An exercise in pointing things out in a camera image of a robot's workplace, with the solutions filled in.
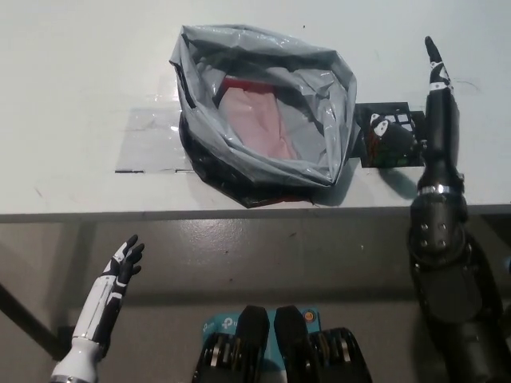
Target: pink fabric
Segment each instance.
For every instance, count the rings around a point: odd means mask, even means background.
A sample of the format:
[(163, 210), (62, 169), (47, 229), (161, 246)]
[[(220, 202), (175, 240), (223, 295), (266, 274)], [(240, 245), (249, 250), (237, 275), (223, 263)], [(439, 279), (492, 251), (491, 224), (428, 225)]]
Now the pink fabric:
[(271, 85), (226, 79), (219, 109), (241, 141), (263, 156), (296, 158)]

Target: robotic arm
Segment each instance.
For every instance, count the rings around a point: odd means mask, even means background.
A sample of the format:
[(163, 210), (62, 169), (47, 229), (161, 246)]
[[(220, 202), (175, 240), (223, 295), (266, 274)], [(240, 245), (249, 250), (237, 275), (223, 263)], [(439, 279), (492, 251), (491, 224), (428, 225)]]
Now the robotic arm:
[(73, 333), (70, 352), (55, 367), (50, 383), (97, 383), (97, 363), (106, 356), (110, 334), (131, 277), (141, 271), (144, 244), (134, 235), (113, 255), (96, 279)]
[(501, 297), (483, 250), (465, 229), (453, 86), (431, 38), (426, 48), (431, 62), (426, 167), (410, 209), (410, 272), (450, 381), (509, 382), (511, 354), (499, 326)]

